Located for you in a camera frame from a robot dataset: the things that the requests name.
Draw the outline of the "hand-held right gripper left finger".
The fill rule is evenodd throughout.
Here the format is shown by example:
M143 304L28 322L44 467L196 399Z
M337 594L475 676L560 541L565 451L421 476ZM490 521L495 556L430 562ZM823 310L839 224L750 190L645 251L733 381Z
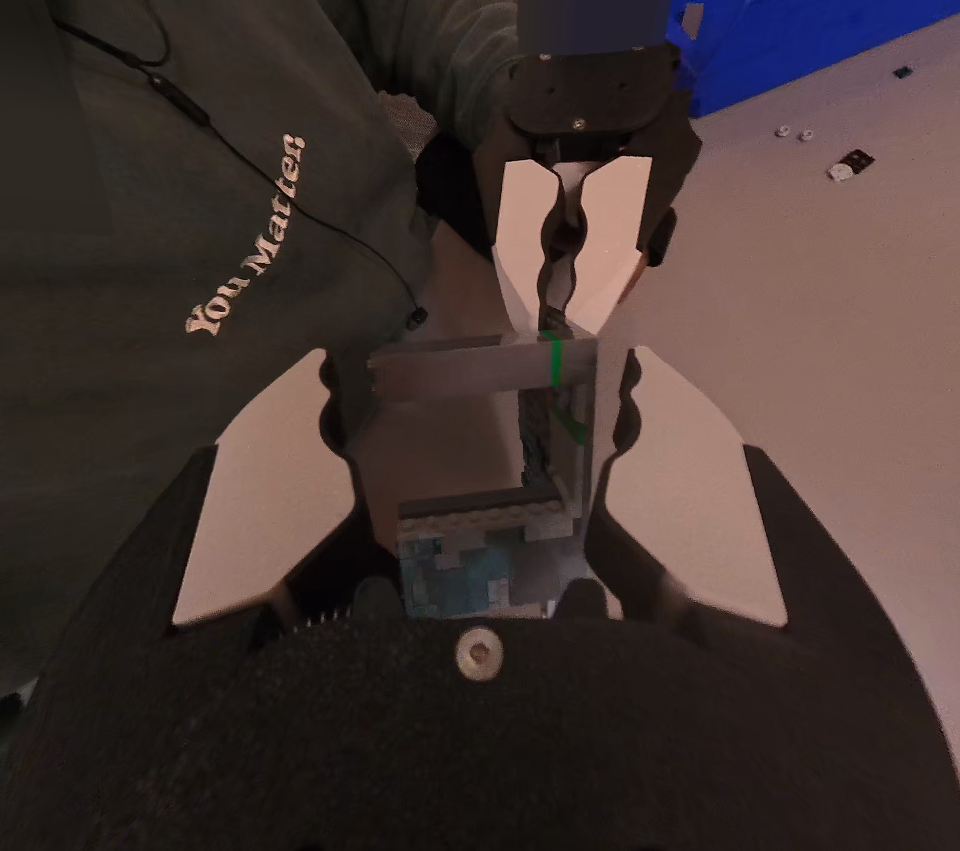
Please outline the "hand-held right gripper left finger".
M175 627L266 606L283 625L298 609L294 572L364 504L361 474L321 430L333 412L324 350L307 353L245 407L219 439L174 605Z

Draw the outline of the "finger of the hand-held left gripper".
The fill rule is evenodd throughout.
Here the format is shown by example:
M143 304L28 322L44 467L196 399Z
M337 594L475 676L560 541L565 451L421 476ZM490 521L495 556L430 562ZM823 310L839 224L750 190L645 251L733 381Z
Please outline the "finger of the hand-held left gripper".
M519 334L534 333L539 326L545 226L560 192L561 180L553 170L535 161L507 163L491 251L510 325Z
M582 248L573 259L569 322L598 336L645 267L638 249L653 160L619 157L582 181Z

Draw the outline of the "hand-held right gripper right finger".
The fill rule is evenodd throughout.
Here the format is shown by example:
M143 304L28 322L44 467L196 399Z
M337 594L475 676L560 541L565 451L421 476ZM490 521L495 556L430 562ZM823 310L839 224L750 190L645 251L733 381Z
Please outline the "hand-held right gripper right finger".
M603 345L591 504L701 605L779 629L788 613L743 438L695 384L647 347Z

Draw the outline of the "grey brick building model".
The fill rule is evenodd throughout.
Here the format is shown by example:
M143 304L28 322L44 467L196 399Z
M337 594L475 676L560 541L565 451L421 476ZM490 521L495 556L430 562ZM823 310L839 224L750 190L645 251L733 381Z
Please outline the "grey brick building model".
M414 619L550 619L585 556L594 492L598 338L577 325L398 345L371 361L390 403L514 393L522 485L423 497L397 509Z

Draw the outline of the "person's left forearm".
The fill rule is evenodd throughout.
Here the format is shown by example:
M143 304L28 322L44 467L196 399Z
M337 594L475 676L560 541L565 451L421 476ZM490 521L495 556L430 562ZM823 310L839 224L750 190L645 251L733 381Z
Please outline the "person's left forearm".
M492 136L519 60L509 0L326 0L324 9L378 92L415 99L469 152Z

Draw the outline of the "grey desk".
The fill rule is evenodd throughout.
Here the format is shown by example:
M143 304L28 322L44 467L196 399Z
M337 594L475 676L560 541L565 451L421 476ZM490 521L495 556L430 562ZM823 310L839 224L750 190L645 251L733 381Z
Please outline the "grey desk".
M619 314L833 534L954 740L958 78L955 16L696 121L665 263Z

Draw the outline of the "person's dark trousers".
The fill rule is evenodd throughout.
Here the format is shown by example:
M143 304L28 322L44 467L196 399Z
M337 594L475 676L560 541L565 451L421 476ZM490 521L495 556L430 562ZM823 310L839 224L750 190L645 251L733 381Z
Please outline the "person's dark trousers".
M415 159L414 172L418 206L492 264L494 245L472 153L438 132Z

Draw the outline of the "person in green hoodie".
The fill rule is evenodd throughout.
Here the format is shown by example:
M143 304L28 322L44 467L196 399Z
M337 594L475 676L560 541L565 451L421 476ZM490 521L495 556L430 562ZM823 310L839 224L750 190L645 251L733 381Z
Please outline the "person in green hoodie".
M3 698L195 450L308 353L356 365L414 311L378 255L417 293L435 227L326 1L47 0L215 132L59 34L110 229L2 236Z

